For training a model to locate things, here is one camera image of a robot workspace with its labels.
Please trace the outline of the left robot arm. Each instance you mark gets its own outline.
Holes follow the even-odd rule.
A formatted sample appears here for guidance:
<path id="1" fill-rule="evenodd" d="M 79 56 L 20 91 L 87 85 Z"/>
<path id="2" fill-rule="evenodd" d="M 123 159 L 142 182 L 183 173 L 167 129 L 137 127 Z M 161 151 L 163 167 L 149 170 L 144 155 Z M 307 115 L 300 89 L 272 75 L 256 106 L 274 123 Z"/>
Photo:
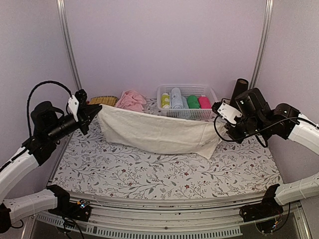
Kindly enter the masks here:
<path id="1" fill-rule="evenodd" d="M 57 185 L 47 186 L 38 193 L 15 199 L 6 199 L 9 191 L 24 176 L 42 166 L 56 150 L 60 140 L 76 130 L 86 135 L 89 125 L 102 109 L 100 104 L 87 104 L 87 94 L 83 89 L 75 94 L 62 83 L 44 81 L 37 84 L 37 89 L 45 84 L 62 87 L 69 94 L 67 111 L 56 108 L 50 101 L 38 104 L 33 111 L 27 110 L 29 138 L 21 148 L 0 168 L 0 232 L 5 233 L 25 217 L 42 211 L 51 210 L 63 218 L 88 220 L 90 211 L 86 203 L 70 202 L 70 195 Z"/>

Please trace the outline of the cream white towel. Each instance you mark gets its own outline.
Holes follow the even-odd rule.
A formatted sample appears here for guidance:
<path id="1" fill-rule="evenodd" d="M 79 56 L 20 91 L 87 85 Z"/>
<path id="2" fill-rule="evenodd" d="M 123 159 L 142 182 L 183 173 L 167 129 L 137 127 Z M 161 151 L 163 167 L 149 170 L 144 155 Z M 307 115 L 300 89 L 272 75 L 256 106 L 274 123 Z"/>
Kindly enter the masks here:
<path id="1" fill-rule="evenodd" d="M 156 154 L 196 153 L 209 159 L 226 132 L 220 122 L 169 118 L 107 105 L 97 118 L 106 141 Z"/>

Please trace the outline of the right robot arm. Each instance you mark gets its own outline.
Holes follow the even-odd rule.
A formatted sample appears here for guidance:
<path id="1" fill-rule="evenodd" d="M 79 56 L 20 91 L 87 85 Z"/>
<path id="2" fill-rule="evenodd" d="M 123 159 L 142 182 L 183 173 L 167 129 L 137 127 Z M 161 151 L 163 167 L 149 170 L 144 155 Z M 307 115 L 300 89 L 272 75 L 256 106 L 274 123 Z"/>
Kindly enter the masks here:
<path id="1" fill-rule="evenodd" d="M 274 135 L 296 142 L 315 154 L 319 152 L 319 126 L 296 108 L 281 103 L 271 109 L 261 91 L 253 88 L 239 94 L 235 105 L 221 103 L 219 114 L 227 121 L 227 134 L 231 141 L 241 143 L 251 136 L 261 136 L 264 141 Z M 319 175 L 288 184 L 270 186 L 260 203 L 241 207 L 240 216 L 252 221 L 283 212 L 283 205 L 319 194 Z"/>

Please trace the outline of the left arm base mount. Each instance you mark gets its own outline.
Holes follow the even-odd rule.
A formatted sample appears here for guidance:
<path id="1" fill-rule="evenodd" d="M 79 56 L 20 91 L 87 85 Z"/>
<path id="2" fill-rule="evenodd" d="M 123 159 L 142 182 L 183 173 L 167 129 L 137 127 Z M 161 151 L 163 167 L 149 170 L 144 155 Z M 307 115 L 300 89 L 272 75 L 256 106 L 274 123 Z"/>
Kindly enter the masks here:
<path id="1" fill-rule="evenodd" d="M 92 207 L 90 206 L 91 202 L 89 200 L 80 200 L 77 202 L 58 202 L 58 206 L 54 209 L 49 209 L 48 212 L 58 216 L 68 217 L 70 219 L 88 222 Z"/>

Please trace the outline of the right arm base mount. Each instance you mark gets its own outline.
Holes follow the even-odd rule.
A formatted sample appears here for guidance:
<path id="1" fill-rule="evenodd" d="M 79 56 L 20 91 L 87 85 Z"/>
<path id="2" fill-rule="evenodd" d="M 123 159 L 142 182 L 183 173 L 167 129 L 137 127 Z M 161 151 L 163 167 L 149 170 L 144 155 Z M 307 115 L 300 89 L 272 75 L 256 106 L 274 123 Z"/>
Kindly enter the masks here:
<path id="1" fill-rule="evenodd" d="M 239 215 L 244 222 L 264 219 L 280 215 L 283 213 L 283 207 L 274 200 L 261 201 L 256 204 L 248 204 L 240 208 Z"/>

